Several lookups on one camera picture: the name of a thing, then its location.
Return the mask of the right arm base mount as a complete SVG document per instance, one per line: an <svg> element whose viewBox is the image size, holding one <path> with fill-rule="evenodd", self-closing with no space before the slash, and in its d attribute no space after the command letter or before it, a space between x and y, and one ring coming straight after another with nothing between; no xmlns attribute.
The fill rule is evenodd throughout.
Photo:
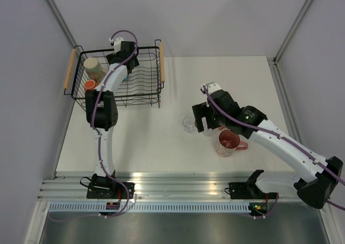
<svg viewBox="0 0 345 244"><path fill-rule="evenodd" d="M228 194L231 200L270 200L277 197L275 192L263 192L256 185L258 177L264 172L264 170L255 170L251 174L246 182L230 182L228 187L224 189L224 192Z"/></svg>

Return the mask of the faceted clear glass cup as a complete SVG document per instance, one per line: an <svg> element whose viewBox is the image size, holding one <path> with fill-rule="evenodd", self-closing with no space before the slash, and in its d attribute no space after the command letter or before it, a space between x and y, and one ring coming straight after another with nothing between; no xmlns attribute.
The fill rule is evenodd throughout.
<svg viewBox="0 0 345 244"><path fill-rule="evenodd" d="M204 124L203 126L204 126L204 131L202 132L202 134L204 136L210 137L210 136L212 136L215 133L215 130L212 129L212 128L209 129L206 124Z"/></svg>

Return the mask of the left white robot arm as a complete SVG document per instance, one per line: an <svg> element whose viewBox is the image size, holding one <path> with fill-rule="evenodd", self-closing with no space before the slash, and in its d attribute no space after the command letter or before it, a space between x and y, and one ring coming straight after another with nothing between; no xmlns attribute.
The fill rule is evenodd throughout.
<svg viewBox="0 0 345 244"><path fill-rule="evenodd" d="M94 131L97 144L97 159L94 178L103 181L99 193L107 199L116 196L118 186L106 179L114 177L112 158L112 136L118 121L118 109L114 94L132 69L137 66L137 44L123 38L112 40L114 61L109 63L109 70L100 84L85 93L86 118Z"/></svg>

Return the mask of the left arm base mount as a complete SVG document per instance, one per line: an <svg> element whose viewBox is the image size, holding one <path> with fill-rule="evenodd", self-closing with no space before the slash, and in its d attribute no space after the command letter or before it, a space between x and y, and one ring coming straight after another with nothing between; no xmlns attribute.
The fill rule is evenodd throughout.
<svg viewBox="0 0 345 244"><path fill-rule="evenodd" d="M82 177L79 181L80 185L87 188L87 199L132 199L135 192L135 184L132 182L124 182L124 186L128 189L128 193L124 186L111 180L109 177L98 176L94 174L90 177Z"/></svg>

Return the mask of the small clear glass cup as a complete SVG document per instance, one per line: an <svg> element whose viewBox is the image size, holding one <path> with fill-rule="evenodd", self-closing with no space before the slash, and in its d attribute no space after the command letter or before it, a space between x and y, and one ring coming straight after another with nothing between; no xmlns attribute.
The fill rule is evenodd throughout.
<svg viewBox="0 0 345 244"><path fill-rule="evenodd" d="M193 117L191 116L186 116L183 121L183 127L184 127L184 131L186 133L192 133L194 128L195 128L195 120Z"/></svg>

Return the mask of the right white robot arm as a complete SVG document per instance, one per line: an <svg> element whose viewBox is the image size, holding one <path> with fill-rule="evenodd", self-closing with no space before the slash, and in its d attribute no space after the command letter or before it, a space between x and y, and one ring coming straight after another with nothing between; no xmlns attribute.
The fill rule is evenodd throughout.
<svg viewBox="0 0 345 244"><path fill-rule="evenodd" d="M257 178L246 184L250 197L259 198L264 193L297 195L305 204L316 209L330 203L330 195L337 184L344 184L341 179L343 161L309 150L280 130L257 108L240 107L227 91L214 82L203 84L201 92L207 100L192 106L198 132L220 127L230 130L266 148L299 176L297 180L283 174L272 177L263 170L257 170Z"/></svg>

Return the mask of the pink patterned ceramic mug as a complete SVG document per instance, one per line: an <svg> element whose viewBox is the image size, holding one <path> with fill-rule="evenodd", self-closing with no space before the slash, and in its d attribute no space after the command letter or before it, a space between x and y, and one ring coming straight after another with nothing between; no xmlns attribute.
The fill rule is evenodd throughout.
<svg viewBox="0 0 345 244"><path fill-rule="evenodd" d="M215 145L216 153L221 157L230 157L235 151L248 149L248 143L241 141L240 136L231 130L223 130Z"/></svg>

